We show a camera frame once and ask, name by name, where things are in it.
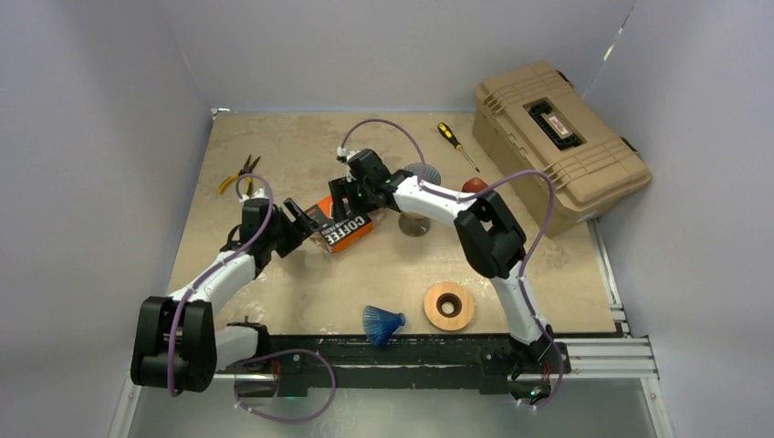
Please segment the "orange coffee filter box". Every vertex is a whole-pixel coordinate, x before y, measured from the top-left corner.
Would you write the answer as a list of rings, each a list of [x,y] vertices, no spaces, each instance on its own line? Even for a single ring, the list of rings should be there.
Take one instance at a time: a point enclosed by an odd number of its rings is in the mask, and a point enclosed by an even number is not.
[[[349,214],[342,221],[335,220],[333,200],[330,196],[311,205],[305,213],[319,225],[310,239],[317,246],[332,254],[343,252],[369,234],[375,225],[375,220],[369,214]]]

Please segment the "grey glass carafe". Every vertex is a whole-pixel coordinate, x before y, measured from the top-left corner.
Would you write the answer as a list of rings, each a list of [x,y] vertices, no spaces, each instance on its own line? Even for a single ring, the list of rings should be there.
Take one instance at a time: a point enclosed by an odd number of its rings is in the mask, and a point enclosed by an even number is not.
[[[426,235],[432,226],[432,221],[420,214],[400,213],[398,226],[403,234],[410,237]]]

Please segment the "red black coffee carafe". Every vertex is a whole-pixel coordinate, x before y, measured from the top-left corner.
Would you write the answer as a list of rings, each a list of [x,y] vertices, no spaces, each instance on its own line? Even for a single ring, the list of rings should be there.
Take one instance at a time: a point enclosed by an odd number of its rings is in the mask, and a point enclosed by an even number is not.
[[[478,177],[474,177],[466,181],[462,186],[463,193],[479,193],[485,190],[488,184]]]

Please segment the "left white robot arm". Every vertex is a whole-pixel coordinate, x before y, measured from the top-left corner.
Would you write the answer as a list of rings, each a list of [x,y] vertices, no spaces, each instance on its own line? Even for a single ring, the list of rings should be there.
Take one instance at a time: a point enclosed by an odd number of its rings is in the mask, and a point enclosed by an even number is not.
[[[280,206],[266,197],[244,201],[240,224],[202,274],[167,297],[142,302],[132,382],[177,396],[206,390],[218,371],[235,362],[251,373],[266,370],[272,360],[267,328],[237,322],[216,330],[215,317],[259,277],[272,256],[289,255],[318,229],[319,223],[290,198]]]

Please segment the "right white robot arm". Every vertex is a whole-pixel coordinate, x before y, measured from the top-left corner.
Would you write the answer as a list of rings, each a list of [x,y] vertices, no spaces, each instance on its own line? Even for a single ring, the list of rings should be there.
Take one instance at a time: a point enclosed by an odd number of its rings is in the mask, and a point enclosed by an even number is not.
[[[336,220],[390,209],[454,228],[465,260],[497,293],[515,364],[533,371],[547,361],[552,337],[527,278],[527,237],[498,192],[463,193],[429,183],[425,163],[418,172],[392,172],[371,149],[339,147],[336,159],[346,167],[344,176],[329,182]]]

